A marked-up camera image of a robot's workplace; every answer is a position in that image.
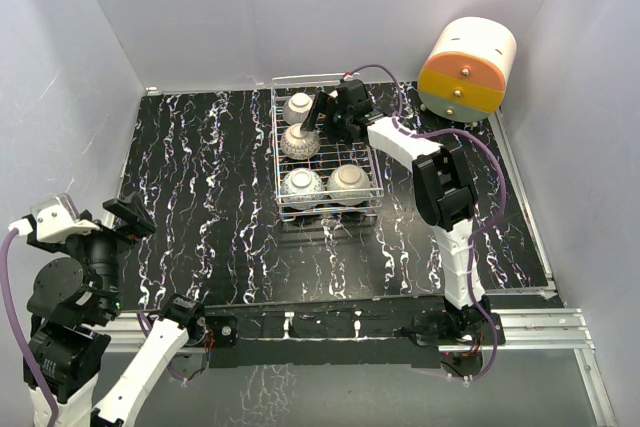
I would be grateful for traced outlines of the purple striped bowl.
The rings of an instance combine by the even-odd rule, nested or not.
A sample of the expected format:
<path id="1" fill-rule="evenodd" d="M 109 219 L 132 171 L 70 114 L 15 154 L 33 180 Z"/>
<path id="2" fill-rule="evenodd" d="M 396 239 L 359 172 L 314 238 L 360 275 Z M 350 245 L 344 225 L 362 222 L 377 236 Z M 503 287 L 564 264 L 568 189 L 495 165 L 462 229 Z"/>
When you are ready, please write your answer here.
<path id="1" fill-rule="evenodd" d="M 283 106 L 283 118 L 288 125 L 303 123 L 312 109 L 313 99 L 306 93 L 292 95 Z"/>

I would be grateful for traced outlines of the white brown lattice bowl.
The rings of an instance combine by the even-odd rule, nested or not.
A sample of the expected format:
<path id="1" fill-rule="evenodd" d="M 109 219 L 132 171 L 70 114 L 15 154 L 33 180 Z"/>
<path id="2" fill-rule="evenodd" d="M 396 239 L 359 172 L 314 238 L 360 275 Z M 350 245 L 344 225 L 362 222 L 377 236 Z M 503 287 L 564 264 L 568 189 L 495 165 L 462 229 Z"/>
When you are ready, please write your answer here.
<path id="1" fill-rule="evenodd" d="M 289 126 L 282 134 L 279 147 L 281 153 L 293 160 L 308 160 L 320 150 L 320 136 L 315 130 L 302 129 L 301 123 Z"/>

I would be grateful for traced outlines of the green patterned bowl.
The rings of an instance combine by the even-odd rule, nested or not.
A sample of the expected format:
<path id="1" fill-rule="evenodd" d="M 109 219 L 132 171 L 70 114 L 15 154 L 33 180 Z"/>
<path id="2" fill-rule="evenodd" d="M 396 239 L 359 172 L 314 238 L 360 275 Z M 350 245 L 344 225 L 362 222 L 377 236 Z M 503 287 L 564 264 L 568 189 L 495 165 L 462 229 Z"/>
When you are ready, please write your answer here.
<path id="1" fill-rule="evenodd" d="M 356 206 L 371 196 L 371 181 L 361 167 L 345 164 L 331 172 L 326 191 L 334 202 L 347 207 Z"/>

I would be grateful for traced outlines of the red patterned bowl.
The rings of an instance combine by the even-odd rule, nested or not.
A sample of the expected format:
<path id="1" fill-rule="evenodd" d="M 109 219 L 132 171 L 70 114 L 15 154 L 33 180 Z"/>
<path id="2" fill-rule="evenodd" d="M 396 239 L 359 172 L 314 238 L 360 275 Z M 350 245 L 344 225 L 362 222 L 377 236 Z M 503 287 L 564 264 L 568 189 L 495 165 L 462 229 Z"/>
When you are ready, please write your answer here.
<path id="1" fill-rule="evenodd" d="M 296 168 L 287 173 L 280 189 L 285 207 L 306 210 L 324 199 L 324 184 L 320 176 L 308 168 Z"/>

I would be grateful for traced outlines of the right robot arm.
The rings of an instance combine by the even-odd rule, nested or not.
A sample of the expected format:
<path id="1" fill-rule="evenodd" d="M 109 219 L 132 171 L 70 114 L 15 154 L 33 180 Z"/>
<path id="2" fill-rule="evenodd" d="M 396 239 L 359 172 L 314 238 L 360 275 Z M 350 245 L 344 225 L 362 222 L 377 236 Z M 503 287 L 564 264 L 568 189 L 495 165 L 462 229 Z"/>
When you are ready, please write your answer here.
<path id="1" fill-rule="evenodd" d="M 412 326 L 397 334 L 418 345 L 450 339 L 460 344 L 472 341 L 476 347 L 487 327 L 498 345 L 498 328 L 471 252 L 478 195 L 464 153 L 376 110 L 360 80 L 343 80 L 330 90 L 324 127 L 347 143 L 366 143 L 412 173 L 417 210 L 438 243 L 445 275 L 444 310 L 415 317 Z"/>

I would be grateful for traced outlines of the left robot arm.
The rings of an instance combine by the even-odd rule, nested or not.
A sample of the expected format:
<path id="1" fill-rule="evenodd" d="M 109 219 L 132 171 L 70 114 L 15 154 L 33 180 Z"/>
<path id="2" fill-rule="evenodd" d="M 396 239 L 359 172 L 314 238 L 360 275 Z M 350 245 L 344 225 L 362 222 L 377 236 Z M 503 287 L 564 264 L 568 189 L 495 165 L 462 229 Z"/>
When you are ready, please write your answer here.
<path id="1" fill-rule="evenodd" d="M 11 300 L 5 302 L 11 329 L 23 355 L 23 376 L 36 426 L 132 426 L 172 359 L 184 347 L 232 347 L 234 317 L 209 317 L 196 300 L 175 294 L 155 320 L 140 313 L 144 343 L 111 390 L 92 401 L 101 360 L 111 342 L 100 328 L 120 309 L 122 253 L 151 236 L 156 225 L 137 193 L 104 202 L 119 220 L 109 227 L 80 212 L 68 194 L 33 206 L 9 226 L 1 247 L 1 289 L 9 294 L 8 251 L 23 236 L 29 246 L 55 254 L 38 272 L 27 302 L 31 328 L 23 334 Z"/>

